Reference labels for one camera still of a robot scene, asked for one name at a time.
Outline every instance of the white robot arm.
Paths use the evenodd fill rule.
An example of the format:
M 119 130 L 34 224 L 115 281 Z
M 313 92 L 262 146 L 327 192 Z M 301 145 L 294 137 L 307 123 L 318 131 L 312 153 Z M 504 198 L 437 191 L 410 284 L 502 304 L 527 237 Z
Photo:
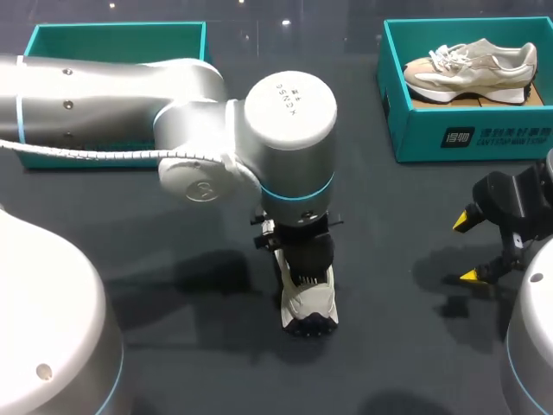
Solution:
M 334 178 L 336 101 L 300 72 L 272 74 L 229 100 L 211 65 L 144 65 L 0 56 L 0 147 L 47 156 L 157 158 L 161 185 L 209 202 L 243 181 L 261 192 L 252 223 L 283 277 L 283 326 L 321 335 L 338 323 L 328 205 Z M 131 152 L 91 144 L 155 142 Z
M 130 412 L 124 347 L 90 261 L 0 208 L 0 415 Z

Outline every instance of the dark tabletop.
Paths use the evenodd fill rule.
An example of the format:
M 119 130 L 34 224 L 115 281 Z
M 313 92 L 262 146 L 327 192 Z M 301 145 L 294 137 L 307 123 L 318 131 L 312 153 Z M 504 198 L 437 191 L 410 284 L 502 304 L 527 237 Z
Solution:
M 21 52 L 32 25 L 9 27 L 0 25 L 14 33 L 0 46 Z M 399 165 L 375 54 L 263 55 L 259 39 L 214 48 L 233 97 L 295 69 L 321 77 L 338 101 L 331 208 L 346 223 L 333 229 L 340 327 L 327 339 L 281 331 L 250 195 L 185 205 L 162 192 L 155 171 L 30 173 L 0 152 L 0 202 L 72 241 L 104 279 L 129 345 L 136 415 L 505 413 L 499 358 L 521 276 L 496 289 L 447 284 L 500 250 L 489 224 L 451 228 L 477 180 L 527 163 Z

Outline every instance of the shoe sole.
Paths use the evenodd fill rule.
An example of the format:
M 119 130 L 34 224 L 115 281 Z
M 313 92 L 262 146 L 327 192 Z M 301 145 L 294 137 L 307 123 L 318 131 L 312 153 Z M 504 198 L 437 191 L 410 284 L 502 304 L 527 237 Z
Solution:
M 494 102 L 512 105 L 522 105 L 530 96 L 531 83 L 522 88 L 494 89 L 475 87 L 464 91 L 432 91 L 407 83 L 412 92 L 411 97 L 431 104 L 448 104 L 454 99 L 468 97 L 484 97 Z

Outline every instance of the sneaker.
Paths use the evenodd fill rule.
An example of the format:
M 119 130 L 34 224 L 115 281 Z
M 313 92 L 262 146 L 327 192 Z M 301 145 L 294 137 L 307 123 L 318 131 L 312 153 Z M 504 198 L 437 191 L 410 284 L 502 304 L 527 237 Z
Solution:
M 523 104 L 537 70 L 537 50 L 523 47 L 499 48 L 486 39 L 430 51 L 430 57 L 416 59 L 404 70 L 412 98 L 447 104 L 464 93 L 492 101 Z
M 263 223 L 263 232 L 273 231 L 272 220 Z M 281 319 L 283 328 L 293 335 L 320 336 L 329 334 L 338 327 L 338 313 L 334 299 L 334 272 L 332 266 L 327 269 L 326 281 L 318 284 L 312 278 L 304 278 L 295 283 L 284 251 L 274 252 L 283 282 L 281 295 Z

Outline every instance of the cardboard box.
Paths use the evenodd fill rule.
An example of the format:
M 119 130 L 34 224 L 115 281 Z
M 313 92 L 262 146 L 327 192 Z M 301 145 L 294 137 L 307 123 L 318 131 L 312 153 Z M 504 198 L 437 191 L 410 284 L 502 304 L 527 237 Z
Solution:
M 524 105 L 487 99 L 429 105 L 410 98 L 403 67 L 441 45 L 486 38 L 501 47 L 537 47 L 538 71 Z M 553 147 L 553 24 L 548 17 L 388 20 L 378 57 L 378 88 L 399 162 L 520 160 Z
M 147 63 L 178 58 L 211 61 L 204 22 L 121 22 L 40 24 L 35 27 L 25 56 L 42 56 L 111 63 Z M 154 142 L 124 143 L 88 150 L 152 150 Z M 90 167 L 155 167 L 156 160 L 96 162 L 18 153 L 28 169 Z

